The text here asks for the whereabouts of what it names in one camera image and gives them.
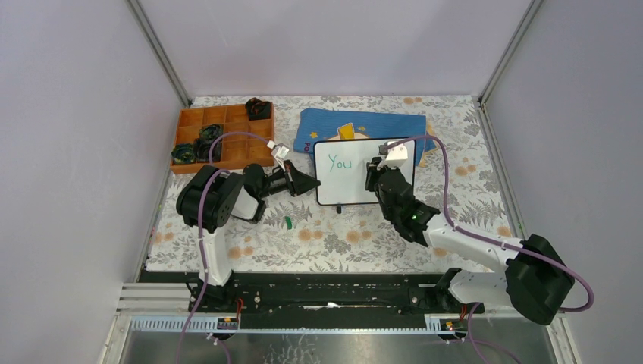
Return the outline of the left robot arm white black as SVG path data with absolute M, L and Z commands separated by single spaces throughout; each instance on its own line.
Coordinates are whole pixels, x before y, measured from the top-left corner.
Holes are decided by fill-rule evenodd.
M 300 196 L 321 181 L 299 171 L 290 160 L 266 172 L 261 165 L 247 165 L 241 173 L 206 165 L 181 190 L 176 211 L 196 234 L 199 280 L 210 285 L 206 302 L 216 311 L 229 310 L 235 301 L 226 285 L 232 267 L 225 252 L 226 224 L 230 218 L 257 224 L 266 210 L 265 198 L 281 192 Z

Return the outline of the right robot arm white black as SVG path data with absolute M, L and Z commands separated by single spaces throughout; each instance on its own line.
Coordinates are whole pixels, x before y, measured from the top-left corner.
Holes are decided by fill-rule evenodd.
M 445 249 L 490 270 L 449 269 L 434 293 L 439 309 L 454 312 L 462 304 L 489 303 L 512 307 L 539 325 L 554 320 L 576 280 L 546 238 L 494 238 L 486 231 L 468 231 L 415 198 L 401 171 L 382 162 L 375 157 L 367 163 L 365 188 L 375 194 L 394 230 L 404 240 Z

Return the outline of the white board with black frame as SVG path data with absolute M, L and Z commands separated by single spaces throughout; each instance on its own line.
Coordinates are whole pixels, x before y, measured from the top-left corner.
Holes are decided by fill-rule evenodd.
M 415 200 L 416 142 L 404 143 L 409 159 L 400 167 L 402 176 L 384 176 L 377 190 L 365 189 L 366 162 L 380 158 L 379 146 L 397 139 L 331 140 L 314 145 L 315 177 L 321 181 L 316 188 L 321 206 L 348 206 L 377 203 L 388 212 L 409 209 Z

